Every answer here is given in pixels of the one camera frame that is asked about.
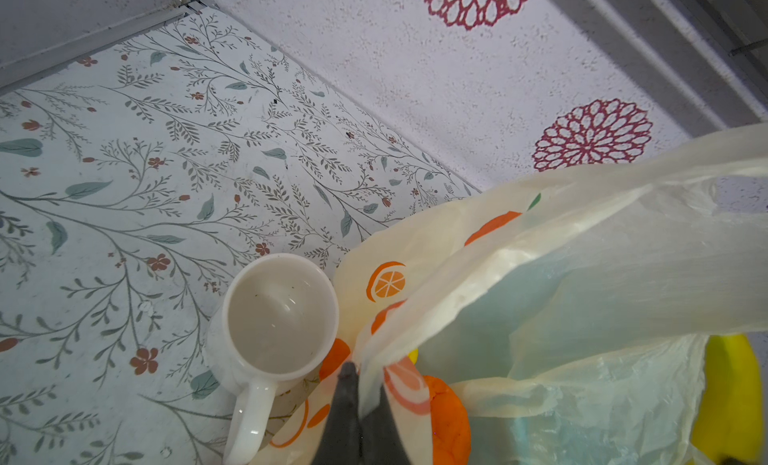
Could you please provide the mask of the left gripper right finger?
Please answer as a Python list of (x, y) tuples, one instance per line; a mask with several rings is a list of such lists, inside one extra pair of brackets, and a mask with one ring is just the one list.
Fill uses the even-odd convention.
[(361, 419), (361, 463), (364, 465), (410, 465), (386, 395)]

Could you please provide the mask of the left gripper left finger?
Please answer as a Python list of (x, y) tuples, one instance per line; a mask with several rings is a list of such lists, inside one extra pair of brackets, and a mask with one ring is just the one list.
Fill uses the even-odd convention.
[(358, 465), (362, 463), (362, 431), (358, 417), (357, 368), (345, 362), (331, 401), (327, 423), (312, 465)]

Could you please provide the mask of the orange fruit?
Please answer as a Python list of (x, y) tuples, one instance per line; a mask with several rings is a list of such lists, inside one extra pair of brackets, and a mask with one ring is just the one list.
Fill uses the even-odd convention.
[(444, 381), (432, 376), (424, 380), (430, 393), (433, 463), (466, 465), (472, 445), (468, 413)]

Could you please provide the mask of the cream plastic bag orange print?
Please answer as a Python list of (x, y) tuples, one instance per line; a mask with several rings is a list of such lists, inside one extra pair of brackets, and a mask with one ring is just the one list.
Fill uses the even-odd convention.
[(341, 364), (384, 386), (415, 464), (432, 460), (426, 377), (469, 417), (474, 464), (709, 464), (694, 440), (707, 345), (767, 327), (767, 217), (716, 182), (765, 177), (763, 124), (632, 164), (582, 165), (420, 212), (346, 254), (336, 345), (256, 455), (307, 464)]

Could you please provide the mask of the yellow banana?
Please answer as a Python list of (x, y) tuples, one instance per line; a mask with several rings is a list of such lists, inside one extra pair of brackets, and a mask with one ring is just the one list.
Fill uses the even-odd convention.
[(760, 365), (745, 335), (713, 336), (691, 443), (714, 464), (758, 464), (765, 443)]

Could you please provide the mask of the white ceramic mug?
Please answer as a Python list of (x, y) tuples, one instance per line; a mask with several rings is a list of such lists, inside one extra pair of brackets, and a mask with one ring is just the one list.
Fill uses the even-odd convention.
[(235, 276), (203, 349), (214, 378), (236, 398), (224, 463), (256, 456), (275, 398), (320, 365), (338, 325), (331, 281), (306, 258), (267, 255)]

